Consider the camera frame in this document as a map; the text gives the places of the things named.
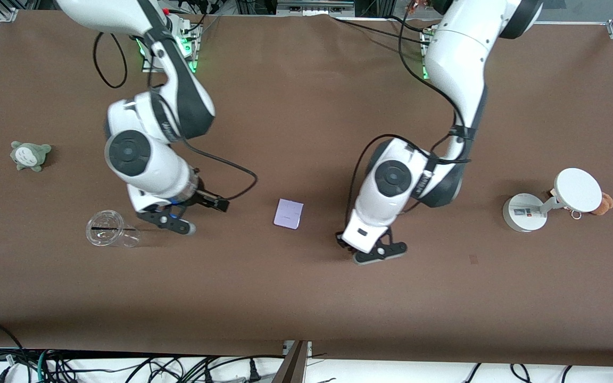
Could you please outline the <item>white metal bracket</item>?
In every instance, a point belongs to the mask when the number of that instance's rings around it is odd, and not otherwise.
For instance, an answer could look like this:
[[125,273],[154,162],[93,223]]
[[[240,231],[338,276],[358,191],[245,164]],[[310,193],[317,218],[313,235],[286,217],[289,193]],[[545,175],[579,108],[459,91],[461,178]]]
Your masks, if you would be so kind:
[[[296,344],[296,341],[287,340],[283,342],[282,346],[282,355],[287,356],[292,349],[292,346]],[[311,358],[313,356],[313,344],[310,341],[305,341],[306,350],[307,350],[307,358]]]

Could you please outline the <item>clear plastic cup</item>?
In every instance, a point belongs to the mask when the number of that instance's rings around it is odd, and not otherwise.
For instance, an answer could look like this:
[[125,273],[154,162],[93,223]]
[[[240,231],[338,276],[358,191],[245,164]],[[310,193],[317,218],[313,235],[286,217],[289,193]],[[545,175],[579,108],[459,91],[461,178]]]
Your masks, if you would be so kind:
[[134,228],[126,223],[117,211],[104,210],[95,213],[87,223],[86,235],[95,246],[136,247],[139,244],[139,231],[91,230],[92,227]]

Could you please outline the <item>brown table cover sheet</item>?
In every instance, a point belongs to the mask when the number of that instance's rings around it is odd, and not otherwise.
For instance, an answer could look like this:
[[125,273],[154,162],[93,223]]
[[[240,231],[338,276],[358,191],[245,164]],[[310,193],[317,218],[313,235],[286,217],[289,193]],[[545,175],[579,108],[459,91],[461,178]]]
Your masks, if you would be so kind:
[[[472,161],[452,204],[394,222],[406,255],[357,265],[343,229],[351,171],[375,136],[432,146],[449,104],[407,73],[391,37],[326,15],[226,16],[197,76],[217,118],[194,146],[251,168],[227,213],[194,206],[192,236],[134,217],[104,159],[107,106],[145,89],[139,51],[111,90],[95,32],[57,11],[0,24],[0,324],[25,347],[278,354],[304,339],[329,358],[613,365],[613,208],[516,232],[504,203],[545,201],[565,168],[613,199],[613,40],[602,25],[538,24],[497,41]],[[51,145],[18,171],[11,143]],[[300,225],[274,225],[279,200]],[[95,246],[112,210],[136,247]]]

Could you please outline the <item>brown wooden post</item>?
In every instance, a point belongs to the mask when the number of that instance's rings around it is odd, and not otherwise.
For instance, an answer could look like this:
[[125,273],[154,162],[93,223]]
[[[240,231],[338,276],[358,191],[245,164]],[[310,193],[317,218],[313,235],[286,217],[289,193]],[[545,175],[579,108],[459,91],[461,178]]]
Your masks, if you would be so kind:
[[305,341],[296,341],[271,383],[304,383],[308,359]]

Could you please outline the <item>grey green plush toy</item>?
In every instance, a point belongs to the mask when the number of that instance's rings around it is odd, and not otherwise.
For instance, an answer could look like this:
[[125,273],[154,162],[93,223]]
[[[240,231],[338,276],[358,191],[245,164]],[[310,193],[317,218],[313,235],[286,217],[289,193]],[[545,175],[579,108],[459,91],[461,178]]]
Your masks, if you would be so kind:
[[41,172],[46,156],[51,152],[51,145],[35,145],[13,141],[10,158],[14,161],[18,171],[30,168],[34,172]]

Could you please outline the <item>white round desk lamp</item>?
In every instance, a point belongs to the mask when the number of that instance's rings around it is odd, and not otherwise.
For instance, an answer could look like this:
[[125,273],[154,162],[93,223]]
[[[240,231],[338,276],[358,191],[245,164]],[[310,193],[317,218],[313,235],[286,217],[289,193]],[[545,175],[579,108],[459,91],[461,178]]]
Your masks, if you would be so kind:
[[598,208],[602,191],[597,180],[579,168],[565,168],[554,179],[551,196],[543,201],[533,194],[511,196],[502,208],[504,222],[516,232],[533,232],[545,226],[554,210],[569,211],[574,220],[581,220]]

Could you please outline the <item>brown plush toy keychain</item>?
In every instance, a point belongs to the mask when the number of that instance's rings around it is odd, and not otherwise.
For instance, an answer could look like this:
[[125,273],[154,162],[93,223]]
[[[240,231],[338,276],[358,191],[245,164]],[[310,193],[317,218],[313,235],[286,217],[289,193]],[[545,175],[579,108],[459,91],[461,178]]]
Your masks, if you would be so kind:
[[608,213],[608,211],[610,211],[610,209],[612,208],[613,208],[613,199],[611,198],[609,194],[602,192],[601,202],[598,208],[594,209],[590,213],[591,215],[601,216],[601,215],[605,215],[606,213]]

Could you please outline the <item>grey metal equipment rail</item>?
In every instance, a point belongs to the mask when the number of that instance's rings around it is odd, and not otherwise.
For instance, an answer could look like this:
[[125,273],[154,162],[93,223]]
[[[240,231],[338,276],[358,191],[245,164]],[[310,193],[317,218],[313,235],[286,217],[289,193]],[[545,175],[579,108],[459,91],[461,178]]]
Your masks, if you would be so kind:
[[276,15],[355,17],[354,0],[276,0]]

